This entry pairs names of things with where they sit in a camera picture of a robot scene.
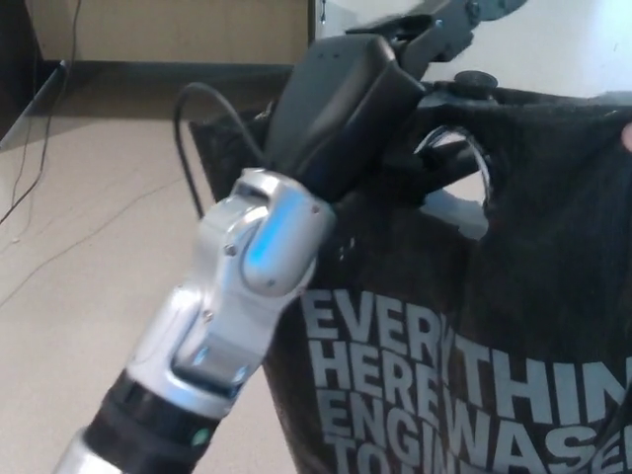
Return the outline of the robot left black hand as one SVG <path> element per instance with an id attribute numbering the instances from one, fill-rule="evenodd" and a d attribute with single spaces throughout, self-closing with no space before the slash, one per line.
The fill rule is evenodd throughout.
<path id="1" fill-rule="evenodd" d="M 519 1 L 423 1 L 340 36 L 314 41 L 276 103 L 265 144 L 269 168 L 328 202 L 377 159 L 427 88 L 434 62 L 467 48 L 474 29 Z"/>

